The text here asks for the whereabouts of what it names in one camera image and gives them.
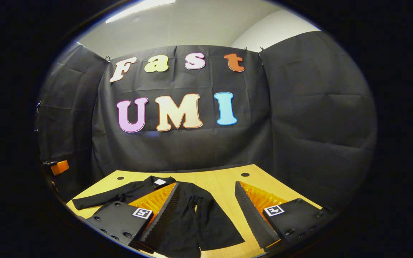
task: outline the shirt sleeve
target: shirt sleeve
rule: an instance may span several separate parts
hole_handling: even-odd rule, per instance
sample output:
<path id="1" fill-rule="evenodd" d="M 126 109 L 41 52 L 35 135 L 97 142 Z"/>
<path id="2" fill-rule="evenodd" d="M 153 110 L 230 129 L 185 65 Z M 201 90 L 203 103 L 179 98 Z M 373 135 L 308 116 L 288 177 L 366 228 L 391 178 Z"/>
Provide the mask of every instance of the shirt sleeve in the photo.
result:
<path id="1" fill-rule="evenodd" d="M 139 189 L 142 186 L 141 182 L 131 182 L 124 186 L 99 193 L 96 195 L 73 199 L 72 203 L 76 209 L 81 210 L 88 207 L 105 204 L 109 201 L 123 201 L 125 202 L 125 194 Z"/>
<path id="2" fill-rule="evenodd" d="M 235 225 L 213 196 L 193 183 L 190 187 L 196 196 L 195 222 L 200 228 L 200 249 L 214 250 L 243 243 L 244 240 Z"/>

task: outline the black shirt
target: black shirt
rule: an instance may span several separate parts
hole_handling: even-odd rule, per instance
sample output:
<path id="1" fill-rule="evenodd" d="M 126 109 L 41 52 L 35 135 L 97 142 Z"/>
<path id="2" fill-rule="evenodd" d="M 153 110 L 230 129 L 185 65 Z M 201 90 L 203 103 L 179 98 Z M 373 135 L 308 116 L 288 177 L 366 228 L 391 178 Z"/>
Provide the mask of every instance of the black shirt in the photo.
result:
<path id="1" fill-rule="evenodd" d="M 158 185 L 158 179 L 166 183 Z M 94 196 L 73 200 L 76 209 L 104 204 L 108 201 L 130 203 L 175 179 L 150 176 Z M 167 233 L 157 253 L 171 258 L 199 258 L 200 250 L 226 248 L 244 242 L 238 230 L 213 196 L 193 183 L 179 182 L 180 198 Z"/>

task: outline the orange soft finger pad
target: orange soft finger pad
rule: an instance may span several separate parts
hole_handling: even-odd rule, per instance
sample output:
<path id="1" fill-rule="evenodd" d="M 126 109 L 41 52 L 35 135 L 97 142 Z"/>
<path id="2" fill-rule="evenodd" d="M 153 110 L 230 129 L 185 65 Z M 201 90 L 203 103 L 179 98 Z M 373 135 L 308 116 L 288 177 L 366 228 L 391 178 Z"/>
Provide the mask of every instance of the orange soft finger pad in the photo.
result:
<path id="1" fill-rule="evenodd" d="M 129 203 L 129 205 L 148 209 L 154 213 L 154 216 L 139 238 L 139 241 L 151 249 L 159 247 L 162 237 L 167 231 L 168 223 L 179 201 L 178 185 L 179 183 L 171 183 Z"/>
<path id="2" fill-rule="evenodd" d="M 68 168 L 69 168 L 69 165 L 68 165 L 68 161 L 66 160 L 60 161 L 59 163 L 51 166 L 51 169 L 54 175 L 59 175 L 63 173 L 65 170 L 67 170 Z"/>
<path id="3" fill-rule="evenodd" d="M 236 181 L 235 196 L 259 247 L 268 251 L 268 248 L 279 245 L 280 237 L 262 212 L 264 208 L 287 201 L 241 181 Z"/>

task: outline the white ceiling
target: white ceiling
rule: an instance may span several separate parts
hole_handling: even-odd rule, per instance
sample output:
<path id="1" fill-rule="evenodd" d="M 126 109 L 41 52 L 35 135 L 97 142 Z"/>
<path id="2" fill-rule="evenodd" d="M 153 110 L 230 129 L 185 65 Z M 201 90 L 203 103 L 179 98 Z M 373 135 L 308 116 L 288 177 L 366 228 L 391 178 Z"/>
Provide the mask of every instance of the white ceiling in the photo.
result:
<path id="1" fill-rule="evenodd" d="M 263 0 L 176 0 L 108 24 L 104 19 L 78 41 L 112 58 L 161 46 L 231 46 L 256 22 L 281 9 Z"/>

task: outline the wooden table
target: wooden table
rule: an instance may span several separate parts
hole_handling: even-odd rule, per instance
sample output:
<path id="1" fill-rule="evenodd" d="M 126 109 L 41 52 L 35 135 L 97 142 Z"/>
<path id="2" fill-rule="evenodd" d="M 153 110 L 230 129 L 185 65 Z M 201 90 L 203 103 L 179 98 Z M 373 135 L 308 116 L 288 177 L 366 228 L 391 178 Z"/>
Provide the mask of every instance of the wooden table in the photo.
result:
<path id="1" fill-rule="evenodd" d="M 242 173 L 249 173 L 249 176 L 244 177 L 241 175 Z M 245 242 L 238 245 L 233 245 L 231 247 L 202 251 L 202 258 L 252 258 L 265 253 L 263 249 L 259 248 L 259 245 L 251 233 L 251 229 L 249 228 L 235 198 L 234 193 L 236 181 L 242 181 L 252 186 L 256 186 L 257 188 L 272 193 L 287 201 L 303 198 L 318 209 L 322 208 L 318 204 L 315 204 L 277 179 L 273 178 L 256 165 L 189 173 L 142 173 L 116 170 L 99 182 L 95 183 L 93 186 L 87 188 L 73 199 L 92 196 L 119 186 L 123 186 L 133 181 L 142 181 L 151 175 L 156 177 L 172 176 L 177 181 L 194 183 L 197 186 L 209 191 L 245 240 Z M 77 210 L 74 207 L 74 204 L 72 204 L 72 201 L 67 203 L 67 207 L 69 207 L 75 214 L 84 217 L 85 219 L 91 217 L 93 213 L 100 208 L 100 206 L 97 206 Z M 158 253 L 151 255 L 158 258 L 165 258 L 165 256 Z"/>

